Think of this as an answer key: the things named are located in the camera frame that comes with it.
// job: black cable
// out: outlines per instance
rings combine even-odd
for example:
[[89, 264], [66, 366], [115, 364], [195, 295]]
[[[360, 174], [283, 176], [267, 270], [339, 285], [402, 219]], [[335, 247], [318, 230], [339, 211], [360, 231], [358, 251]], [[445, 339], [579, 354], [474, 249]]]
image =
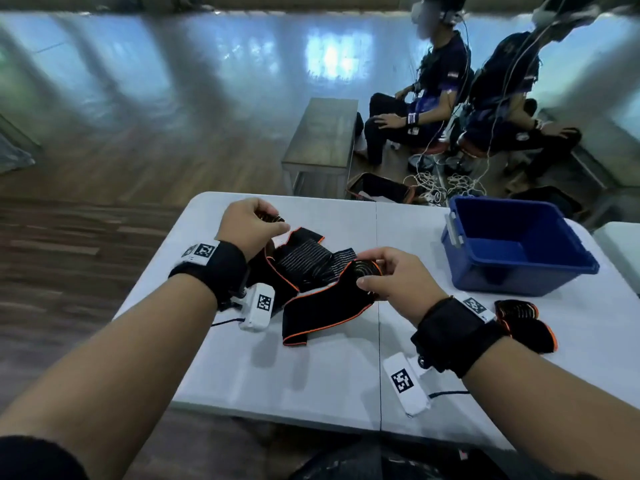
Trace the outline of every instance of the black cable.
[[231, 322], [244, 322], [244, 318], [232, 318], [231, 320], [226, 320], [224, 322], [212, 323], [211, 326], [224, 325], [225, 323]]
[[471, 394], [471, 393], [469, 391], [440, 391], [440, 392], [434, 392], [430, 394], [429, 399], [433, 399], [434, 397], [437, 397], [439, 395], [451, 395], [451, 394]]

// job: left hand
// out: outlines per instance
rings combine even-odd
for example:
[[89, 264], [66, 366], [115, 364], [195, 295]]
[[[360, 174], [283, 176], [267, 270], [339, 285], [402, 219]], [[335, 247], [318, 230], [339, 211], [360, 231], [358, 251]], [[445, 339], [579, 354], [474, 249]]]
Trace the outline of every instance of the left hand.
[[260, 198], [248, 198], [233, 202], [225, 210], [216, 235], [217, 241], [227, 241], [240, 249], [247, 261], [253, 258], [267, 242], [291, 229], [289, 224], [276, 222], [269, 224], [255, 215], [261, 210], [277, 216], [277, 209]]
[[406, 126], [406, 118], [397, 114], [379, 114], [373, 117], [373, 120], [380, 125], [380, 129], [384, 128], [404, 128]]

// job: stool seat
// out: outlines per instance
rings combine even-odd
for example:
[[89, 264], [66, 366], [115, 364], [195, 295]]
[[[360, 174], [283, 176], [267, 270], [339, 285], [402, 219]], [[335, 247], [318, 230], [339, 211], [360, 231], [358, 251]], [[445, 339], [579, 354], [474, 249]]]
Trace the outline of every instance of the stool seat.
[[469, 140], [468, 138], [465, 138], [464, 133], [462, 133], [462, 135], [460, 136], [460, 139], [458, 140], [458, 145], [460, 147], [460, 150], [464, 154], [469, 155], [470, 157], [473, 157], [473, 158], [489, 158], [490, 156], [493, 156], [495, 154], [492, 152], [492, 154], [489, 155], [487, 154], [487, 152], [482, 151], [475, 144], [473, 144], [471, 140]]
[[429, 146], [423, 146], [422, 148], [411, 148], [411, 152], [414, 155], [439, 155], [446, 152], [448, 149], [448, 141], [437, 140]]

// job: hand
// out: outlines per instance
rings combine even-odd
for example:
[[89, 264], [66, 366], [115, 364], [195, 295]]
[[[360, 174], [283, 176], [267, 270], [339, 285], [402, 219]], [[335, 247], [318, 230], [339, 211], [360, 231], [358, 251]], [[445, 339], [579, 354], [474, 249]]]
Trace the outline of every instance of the hand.
[[404, 98], [411, 92], [411, 88], [404, 88], [402, 91], [396, 92], [396, 99], [404, 101]]
[[406, 118], [402, 118], [397, 114], [379, 114], [374, 116], [373, 120], [380, 125], [380, 129], [404, 128], [406, 126]]
[[540, 133], [544, 136], [559, 136], [560, 138], [569, 138], [572, 134], [578, 133], [578, 129], [562, 126], [560, 123], [547, 123], [542, 126]]
[[358, 259], [384, 261], [384, 276], [364, 276], [358, 288], [388, 300], [396, 312], [418, 325], [429, 309], [448, 298], [420, 258], [394, 248], [378, 248], [358, 254]]
[[239, 200], [231, 203], [225, 210], [216, 235], [217, 241], [235, 244], [247, 261], [258, 254], [272, 237], [284, 234], [291, 228], [284, 222], [268, 224], [260, 220], [255, 215], [257, 210], [272, 216], [278, 215], [274, 206], [260, 198]]

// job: glossy floor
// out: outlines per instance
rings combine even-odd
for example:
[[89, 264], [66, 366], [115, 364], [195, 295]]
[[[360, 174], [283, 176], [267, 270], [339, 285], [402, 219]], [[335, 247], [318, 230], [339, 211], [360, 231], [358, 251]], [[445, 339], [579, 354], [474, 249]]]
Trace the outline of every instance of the glossy floor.
[[[0, 112], [44, 145], [35, 167], [0, 177], [0, 196], [95, 203], [284, 193], [280, 160], [309, 98], [354, 98], [366, 115], [371, 94], [413, 81], [428, 49], [400, 14], [0, 18]], [[478, 67], [530, 23], [471, 17], [467, 25]], [[618, 80], [606, 70], [591, 80], [586, 70], [620, 59], [639, 31], [637, 21], [609, 16], [544, 49], [541, 104], [596, 84], [609, 96], [581, 100], [640, 137], [634, 59], [616, 66]], [[404, 167], [389, 152], [378, 171], [400, 179]]]

